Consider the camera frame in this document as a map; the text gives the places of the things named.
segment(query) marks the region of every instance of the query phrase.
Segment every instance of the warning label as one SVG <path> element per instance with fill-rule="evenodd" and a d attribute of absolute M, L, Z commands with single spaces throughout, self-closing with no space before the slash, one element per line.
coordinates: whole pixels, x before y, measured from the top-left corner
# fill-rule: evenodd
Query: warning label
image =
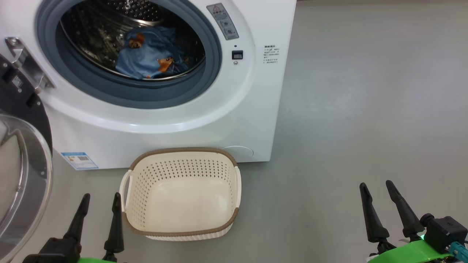
<path fill-rule="evenodd" d="M 267 45 L 263 49 L 263 63 L 278 63 L 279 48 L 276 45 Z"/>
<path fill-rule="evenodd" d="M 213 18 L 219 25 L 219 28 L 223 32 L 224 38 L 226 40 L 236 39 L 239 38 L 239 34 L 237 34 L 237 30 L 229 17 L 226 9 L 224 8 L 223 4 L 215 4 L 206 7 L 208 11 L 210 11 Z"/>

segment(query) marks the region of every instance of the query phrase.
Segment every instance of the cartoon print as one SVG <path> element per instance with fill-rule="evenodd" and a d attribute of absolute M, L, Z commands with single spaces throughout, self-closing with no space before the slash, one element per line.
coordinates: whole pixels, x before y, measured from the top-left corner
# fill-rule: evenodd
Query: cartoon print
<path fill-rule="evenodd" d="M 136 38 L 130 38 L 128 45 L 131 48 L 140 48 L 144 42 L 145 42 L 145 36 L 141 33 L 137 33 Z"/>
<path fill-rule="evenodd" d="M 163 59 L 157 59 L 159 63 L 159 69 L 158 71 L 165 73 L 169 66 L 171 66 L 174 63 L 174 58 L 173 57 L 167 57 Z"/>

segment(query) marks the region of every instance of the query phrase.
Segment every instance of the perforated basket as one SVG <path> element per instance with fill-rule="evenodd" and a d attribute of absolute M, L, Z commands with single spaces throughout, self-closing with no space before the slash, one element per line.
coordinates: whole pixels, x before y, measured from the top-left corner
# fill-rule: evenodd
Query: perforated basket
<path fill-rule="evenodd" d="M 158 150 L 137 158 L 120 184 L 122 218 L 135 233 L 165 241 L 221 237 L 241 203 L 234 158 L 211 148 Z"/>

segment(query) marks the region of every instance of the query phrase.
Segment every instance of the robotic hand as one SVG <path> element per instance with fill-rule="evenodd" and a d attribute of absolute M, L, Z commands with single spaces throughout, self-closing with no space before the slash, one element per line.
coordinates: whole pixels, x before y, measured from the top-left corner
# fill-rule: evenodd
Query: robotic hand
<path fill-rule="evenodd" d="M 109 263 L 117 262 L 114 253 L 124 250 L 124 236 L 122 231 L 122 207 L 120 194 L 114 196 L 112 212 L 112 224 L 110 226 L 109 238 L 104 244 L 106 255 L 103 259 L 80 258 L 81 232 L 83 221 L 88 213 L 90 194 L 85 194 L 80 206 L 63 238 L 50 238 L 38 254 L 32 254 L 24 258 L 23 263 Z"/>
<path fill-rule="evenodd" d="M 371 253 L 369 263 L 468 263 L 468 250 L 462 245 L 468 230 L 453 218 L 447 216 L 435 219 L 425 214 L 417 219 L 413 210 L 401 196 L 392 181 L 386 183 L 390 198 L 395 203 L 403 223 L 403 235 L 410 243 L 395 247 L 387 241 L 388 230 L 382 226 L 372 205 L 372 196 L 365 183 L 361 183 L 362 208 L 366 222 L 367 239 L 378 243 L 378 253 Z M 424 239 L 417 233 L 424 231 Z"/>

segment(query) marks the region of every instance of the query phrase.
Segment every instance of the blue sticker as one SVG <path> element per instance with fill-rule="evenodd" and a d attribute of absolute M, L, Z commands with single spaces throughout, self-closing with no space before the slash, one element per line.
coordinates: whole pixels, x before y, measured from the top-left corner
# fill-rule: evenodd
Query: blue sticker
<path fill-rule="evenodd" d="M 62 153 L 62 156 L 76 170 L 98 169 L 86 153 Z"/>

